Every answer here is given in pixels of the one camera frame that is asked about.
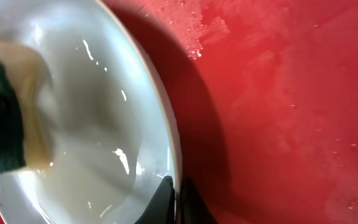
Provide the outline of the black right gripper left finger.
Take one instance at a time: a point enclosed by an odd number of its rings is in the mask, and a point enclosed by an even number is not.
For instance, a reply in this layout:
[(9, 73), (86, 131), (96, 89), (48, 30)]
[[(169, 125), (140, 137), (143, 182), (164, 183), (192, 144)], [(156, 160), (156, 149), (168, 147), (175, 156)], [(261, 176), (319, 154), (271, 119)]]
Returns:
[(135, 224), (174, 224), (175, 189), (172, 177), (165, 176), (143, 214)]

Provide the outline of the yellow green sponge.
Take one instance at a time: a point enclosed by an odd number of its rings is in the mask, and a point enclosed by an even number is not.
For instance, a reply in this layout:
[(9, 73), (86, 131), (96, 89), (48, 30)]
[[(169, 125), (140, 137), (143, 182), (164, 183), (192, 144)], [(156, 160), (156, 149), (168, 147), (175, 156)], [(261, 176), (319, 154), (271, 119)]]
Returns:
[(0, 42), (0, 174), (44, 169), (52, 160), (37, 109), (38, 90), (47, 78), (38, 52)]

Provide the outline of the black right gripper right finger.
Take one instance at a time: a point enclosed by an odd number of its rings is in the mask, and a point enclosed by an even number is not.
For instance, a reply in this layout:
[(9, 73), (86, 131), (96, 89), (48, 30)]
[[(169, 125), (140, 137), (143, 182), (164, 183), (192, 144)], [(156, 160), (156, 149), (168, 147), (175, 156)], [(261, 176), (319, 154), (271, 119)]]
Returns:
[(218, 224), (189, 177), (181, 183), (180, 210), (181, 224)]

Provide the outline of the light green plate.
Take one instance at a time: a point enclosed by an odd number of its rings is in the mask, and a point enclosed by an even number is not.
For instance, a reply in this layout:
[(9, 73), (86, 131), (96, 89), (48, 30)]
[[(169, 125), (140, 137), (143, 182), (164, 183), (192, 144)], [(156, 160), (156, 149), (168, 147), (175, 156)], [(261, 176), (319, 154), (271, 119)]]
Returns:
[(52, 153), (0, 175), (6, 223), (135, 223), (178, 188), (175, 117), (151, 60), (101, 1), (0, 1), (0, 40), (44, 59), (37, 112)]

